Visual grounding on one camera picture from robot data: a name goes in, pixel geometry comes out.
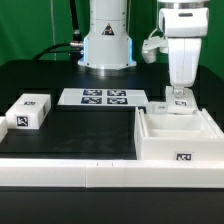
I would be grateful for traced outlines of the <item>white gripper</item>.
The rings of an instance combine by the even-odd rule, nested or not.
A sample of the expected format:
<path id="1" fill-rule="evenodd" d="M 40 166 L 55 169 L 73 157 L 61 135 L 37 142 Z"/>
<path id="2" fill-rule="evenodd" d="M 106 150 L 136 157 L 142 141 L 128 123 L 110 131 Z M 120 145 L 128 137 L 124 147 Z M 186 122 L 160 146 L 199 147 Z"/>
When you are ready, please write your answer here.
<path id="1" fill-rule="evenodd" d="M 159 10 L 159 28 L 168 44 L 170 83 L 176 98 L 182 98 L 184 87 L 191 87 L 195 81 L 208 17 L 207 7 Z"/>

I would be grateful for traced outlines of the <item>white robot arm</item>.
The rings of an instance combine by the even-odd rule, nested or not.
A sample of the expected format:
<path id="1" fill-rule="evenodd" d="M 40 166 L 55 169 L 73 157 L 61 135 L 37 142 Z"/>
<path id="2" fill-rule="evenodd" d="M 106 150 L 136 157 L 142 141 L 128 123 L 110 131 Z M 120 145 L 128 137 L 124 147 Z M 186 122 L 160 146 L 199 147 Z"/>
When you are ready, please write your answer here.
<path id="1" fill-rule="evenodd" d="M 157 27 L 161 36 L 144 40 L 142 56 L 156 61 L 166 53 L 173 95 L 180 98 L 194 84 L 202 38 L 207 35 L 210 0 L 157 0 Z M 81 66 L 100 72 L 136 64 L 126 28 L 127 0 L 90 0 L 90 31 L 84 38 Z"/>

